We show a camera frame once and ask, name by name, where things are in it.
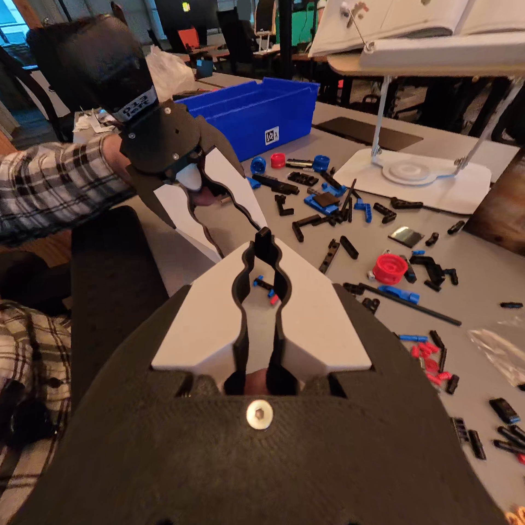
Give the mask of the crumpled white papers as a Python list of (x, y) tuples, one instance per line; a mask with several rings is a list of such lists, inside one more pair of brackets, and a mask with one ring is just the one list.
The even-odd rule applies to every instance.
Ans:
[(80, 110), (75, 113), (73, 131), (91, 130), (94, 133), (111, 132), (116, 128), (116, 119), (102, 108)]

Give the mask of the black flat panel tile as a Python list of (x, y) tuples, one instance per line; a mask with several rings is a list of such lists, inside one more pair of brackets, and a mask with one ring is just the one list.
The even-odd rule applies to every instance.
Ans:
[(410, 249), (414, 248), (424, 237), (424, 234), (407, 226), (399, 227), (388, 235), (388, 239)]

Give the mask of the blue and black brick assembly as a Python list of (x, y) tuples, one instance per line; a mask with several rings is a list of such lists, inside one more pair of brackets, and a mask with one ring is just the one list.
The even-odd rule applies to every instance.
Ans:
[(341, 198), (344, 197), (347, 190), (348, 188), (344, 185), (335, 188), (328, 182), (323, 182), (321, 189), (307, 188), (308, 196), (304, 199), (304, 203), (317, 212), (329, 216), (339, 211)]

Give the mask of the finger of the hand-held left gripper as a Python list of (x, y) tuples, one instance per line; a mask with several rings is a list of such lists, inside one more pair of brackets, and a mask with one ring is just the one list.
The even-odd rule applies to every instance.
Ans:
[(203, 178), (219, 187), (231, 198), (234, 207), (242, 212), (257, 230), (267, 227), (267, 221), (250, 182), (243, 173), (226, 158), (218, 147), (213, 147), (205, 156)]
[(186, 188), (180, 184), (163, 184), (153, 193), (175, 230), (214, 264), (219, 263), (224, 256), (211, 238), (207, 227), (191, 210)]

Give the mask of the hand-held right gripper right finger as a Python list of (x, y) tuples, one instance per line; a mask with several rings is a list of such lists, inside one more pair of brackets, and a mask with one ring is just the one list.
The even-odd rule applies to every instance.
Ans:
[(282, 240), (271, 240), (273, 288), (280, 300), (266, 384), (273, 395), (295, 395), (299, 383), (331, 373), (372, 368), (364, 344), (334, 284)]

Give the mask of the green cabinet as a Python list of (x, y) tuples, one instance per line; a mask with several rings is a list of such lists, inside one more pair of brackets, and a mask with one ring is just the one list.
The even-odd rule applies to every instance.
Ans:
[(320, 10), (325, 6), (325, 1), (292, 1), (292, 23), (291, 23), (291, 44), (297, 47), (299, 44), (311, 43), (313, 19), (319, 23), (319, 12), (314, 15), (314, 8)]

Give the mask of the open instruction booklet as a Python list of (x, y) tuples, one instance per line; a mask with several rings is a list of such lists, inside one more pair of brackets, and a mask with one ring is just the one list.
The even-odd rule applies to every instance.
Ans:
[(524, 1), (326, 1), (309, 56), (384, 38), (524, 31)]

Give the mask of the person's left hand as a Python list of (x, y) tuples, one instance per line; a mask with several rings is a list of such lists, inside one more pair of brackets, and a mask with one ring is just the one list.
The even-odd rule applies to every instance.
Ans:
[(102, 141), (102, 156), (111, 171), (116, 174), (129, 187), (135, 187), (131, 175), (128, 173), (129, 159), (121, 153), (121, 137), (116, 134), (108, 134)]

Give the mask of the white book stand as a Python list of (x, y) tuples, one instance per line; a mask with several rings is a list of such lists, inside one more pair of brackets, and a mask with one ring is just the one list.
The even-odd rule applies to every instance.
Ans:
[(489, 192), (491, 171), (471, 159), (487, 140), (487, 125), (473, 148), (456, 160), (389, 151), (379, 145), (387, 89), (394, 77), (496, 77), (511, 79), (499, 104), (501, 117), (524, 84), (524, 32), (431, 38), (391, 38), (367, 43), (356, 72), (382, 75), (380, 107), (371, 148), (356, 152), (336, 180), (378, 196), (420, 200), (437, 210), (471, 215)]

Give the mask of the phone on stand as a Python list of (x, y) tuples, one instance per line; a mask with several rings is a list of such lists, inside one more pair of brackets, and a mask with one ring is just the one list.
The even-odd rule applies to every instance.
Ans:
[(257, 1), (254, 14), (254, 33), (258, 53), (270, 50), (276, 36), (277, 1)]

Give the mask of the long black beam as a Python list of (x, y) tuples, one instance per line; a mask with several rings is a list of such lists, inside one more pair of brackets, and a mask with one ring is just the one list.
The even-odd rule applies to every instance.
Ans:
[(261, 185), (269, 187), (273, 192), (283, 195), (298, 195), (300, 190), (297, 186), (285, 183), (272, 176), (265, 174), (253, 174), (252, 179), (259, 182)]
[(330, 268), (330, 266), (332, 264), (332, 261), (333, 261), (334, 257), (336, 256), (336, 254), (338, 252), (339, 247), (340, 247), (340, 243), (337, 242), (335, 238), (333, 238), (330, 241), (330, 243), (329, 243), (328, 250), (327, 250), (327, 253), (325, 255), (325, 258), (323, 259), (323, 262), (319, 266), (319, 271), (323, 275), (325, 275), (327, 273), (327, 271), (329, 270), (329, 268)]

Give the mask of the black chair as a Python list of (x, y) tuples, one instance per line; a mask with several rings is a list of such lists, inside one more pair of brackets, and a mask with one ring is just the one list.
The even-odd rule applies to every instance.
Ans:
[(67, 108), (58, 95), (53, 94), (49, 84), (42, 86), (39, 83), (39, 80), (47, 82), (45, 77), (40, 73), (34, 76), (3, 48), (1, 48), (1, 64), (36, 104), (51, 125), (57, 139), (60, 142), (73, 142), (75, 113)]

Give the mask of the small beam and pins assembly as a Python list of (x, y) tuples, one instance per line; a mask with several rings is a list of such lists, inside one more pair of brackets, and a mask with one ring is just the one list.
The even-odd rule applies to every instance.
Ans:
[(253, 286), (266, 290), (267, 297), (269, 299), (269, 303), (272, 306), (275, 306), (279, 303), (280, 299), (277, 296), (277, 293), (275, 292), (273, 285), (266, 282), (263, 275), (259, 275), (253, 280)]

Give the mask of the black angular brick cluster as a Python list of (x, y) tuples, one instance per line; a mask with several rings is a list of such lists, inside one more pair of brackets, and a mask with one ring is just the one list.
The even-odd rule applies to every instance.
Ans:
[(457, 272), (455, 268), (443, 269), (438, 265), (433, 258), (425, 255), (412, 255), (410, 258), (411, 265), (424, 266), (428, 275), (428, 279), (424, 284), (435, 292), (440, 292), (443, 283), (447, 278), (450, 279), (452, 285), (459, 284)]

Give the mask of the white plastic bag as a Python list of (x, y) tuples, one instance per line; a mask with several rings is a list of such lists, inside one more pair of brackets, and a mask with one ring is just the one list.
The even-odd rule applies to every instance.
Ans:
[(180, 57), (151, 46), (146, 61), (159, 102), (166, 102), (173, 95), (197, 89), (192, 68)]

